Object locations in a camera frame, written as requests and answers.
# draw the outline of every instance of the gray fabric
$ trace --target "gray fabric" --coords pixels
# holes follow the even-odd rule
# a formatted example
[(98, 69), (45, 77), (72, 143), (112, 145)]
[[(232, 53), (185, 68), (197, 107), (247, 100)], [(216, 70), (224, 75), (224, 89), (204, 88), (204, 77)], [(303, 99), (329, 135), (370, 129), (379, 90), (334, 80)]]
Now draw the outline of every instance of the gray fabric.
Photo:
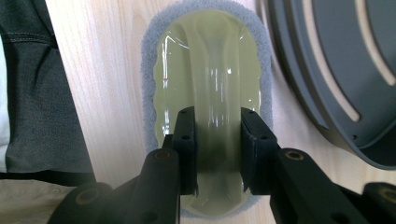
[(0, 35), (7, 62), (7, 171), (92, 172), (45, 1), (1, 1)]
[(6, 151), (9, 143), (9, 132), (7, 67), (3, 41), (0, 38), (0, 173), (7, 171)]

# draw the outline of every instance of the light wooden surface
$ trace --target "light wooden surface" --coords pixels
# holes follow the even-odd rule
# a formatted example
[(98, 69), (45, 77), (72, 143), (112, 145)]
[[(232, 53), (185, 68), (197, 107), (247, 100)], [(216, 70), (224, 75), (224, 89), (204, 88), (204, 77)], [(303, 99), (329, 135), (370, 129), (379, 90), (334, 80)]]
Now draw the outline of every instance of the light wooden surface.
[[(113, 187), (138, 175), (146, 155), (140, 41), (151, 18), (172, 2), (47, 0), (96, 178)], [(254, 0), (239, 2), (255, 10)], [(357, 192), (370, 181), (396, 184), (396, 172), (375, 169), (325, 140), (278, 72), (272, 91), (282, 147), (306, 151), (332, 181)], [(268, 202), (263, 197), (235, 217), (181, 223), (274, 223)]]

